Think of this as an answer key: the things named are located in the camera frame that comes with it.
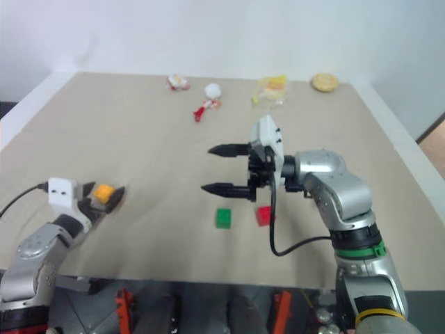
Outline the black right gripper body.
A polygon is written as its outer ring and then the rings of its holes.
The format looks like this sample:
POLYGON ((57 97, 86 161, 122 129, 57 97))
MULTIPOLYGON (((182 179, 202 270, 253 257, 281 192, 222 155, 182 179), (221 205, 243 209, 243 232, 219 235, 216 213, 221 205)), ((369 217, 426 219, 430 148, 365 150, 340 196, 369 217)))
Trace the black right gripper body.
POLYGON ((276 196, 275 153, 270 146, 253 146, 250 144, 248 155, 248 188, 249 200, 257 201, 257 189, 270 187, 276 196))

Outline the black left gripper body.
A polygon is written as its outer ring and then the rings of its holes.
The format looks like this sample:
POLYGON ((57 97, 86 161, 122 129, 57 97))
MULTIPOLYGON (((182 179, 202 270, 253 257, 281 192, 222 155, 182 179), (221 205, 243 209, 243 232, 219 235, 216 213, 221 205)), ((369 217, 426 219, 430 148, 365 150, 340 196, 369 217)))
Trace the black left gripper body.
POLYGON ((81 185, 81 199, 77 207, 88 218, 98 218, 104 211, 104 205, 112 194, 112 186, 107 184, 95 184, 89 196, 84 195, 84 184, 81 185))

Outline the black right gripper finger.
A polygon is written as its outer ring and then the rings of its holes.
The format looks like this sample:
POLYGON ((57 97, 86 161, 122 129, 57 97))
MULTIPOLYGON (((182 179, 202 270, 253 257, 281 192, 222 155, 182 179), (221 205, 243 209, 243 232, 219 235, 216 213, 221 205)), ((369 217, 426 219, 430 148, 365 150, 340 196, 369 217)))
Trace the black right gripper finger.
POLYGON ((250 153, 250 144, 220 144, 208 149, 209 154, 214 154, 219 157, 237 157, 248 156, 250 153))
POLYGON ((232 183, 216 182, 202 185, 201 189, 210 194, 224 198, 252 199, 252 192, 248 186, 235 186, 232 183))

